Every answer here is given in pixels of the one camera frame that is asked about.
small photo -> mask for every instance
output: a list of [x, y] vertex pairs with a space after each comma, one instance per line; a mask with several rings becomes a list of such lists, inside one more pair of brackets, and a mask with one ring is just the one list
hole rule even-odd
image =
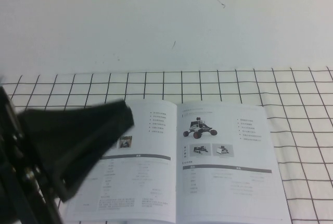
[[231, 144], [213, 143], [212, 152], [215, 156], [234, 157], [234, 148]]
[[130, 148], [132, 146], [132, 136], [119, 138], [119, 149]]
[[189, 156], [211, 155], [210, 143], [196, 143], [189, 146]]

grid mat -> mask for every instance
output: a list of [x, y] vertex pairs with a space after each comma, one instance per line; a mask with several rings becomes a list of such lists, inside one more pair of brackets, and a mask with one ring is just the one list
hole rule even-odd
[[[3, 86], [17, 111], [83, 108], [115, 99], [174, 103], [207, 100], [263, 106], [292, 222], [329, 224], [333, 223], [332, 73], [326, 67], [58, 74], [6, 77]], [[57, 203], [63, 213], [65, 204]]]

robot car image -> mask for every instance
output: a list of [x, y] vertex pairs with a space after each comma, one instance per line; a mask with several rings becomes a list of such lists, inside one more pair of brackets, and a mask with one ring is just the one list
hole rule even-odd
[[193, 137], [195, 139], [200, 138], [203, 132], [209, 132], [213, 136], [217, 135], [217, 131], [208, 127], [199, 117], [197, 117], [196, 121], [191, 122], [189, 131], [184, 131], [184, 137], [187, 137], [191, 132], [194, 132]]
[[194, 147], [194, 149], [193, 149], [193, 152], [199, 153], [200, 155], [202, 155], [203, 151], [208, 152], [208, 150], [206, 149], [206, 146]]

black plastic part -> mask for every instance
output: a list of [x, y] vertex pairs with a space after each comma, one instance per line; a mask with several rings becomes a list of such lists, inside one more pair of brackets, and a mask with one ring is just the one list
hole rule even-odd
[[18, 119], [25, 149], [62, 201], [75, 195], [100, 157], [134, 124], [124, 101], [84, 110], [27, 110]]
[[0, 87], [0, 223], [18, 218], [23, 224], [60, 224], [54, 198], [64, 202], [73, 197], [133, 124], [124, 101], [16, 115]]

booklet page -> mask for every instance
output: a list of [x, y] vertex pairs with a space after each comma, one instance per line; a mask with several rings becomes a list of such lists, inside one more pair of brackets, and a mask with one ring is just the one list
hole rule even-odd
[[177, 223], [290, 223], [264, 109], [178, 106]]
[[66, 220], [175, 222], [176, 105], [128, 102], [135, 127], [91, 171]]

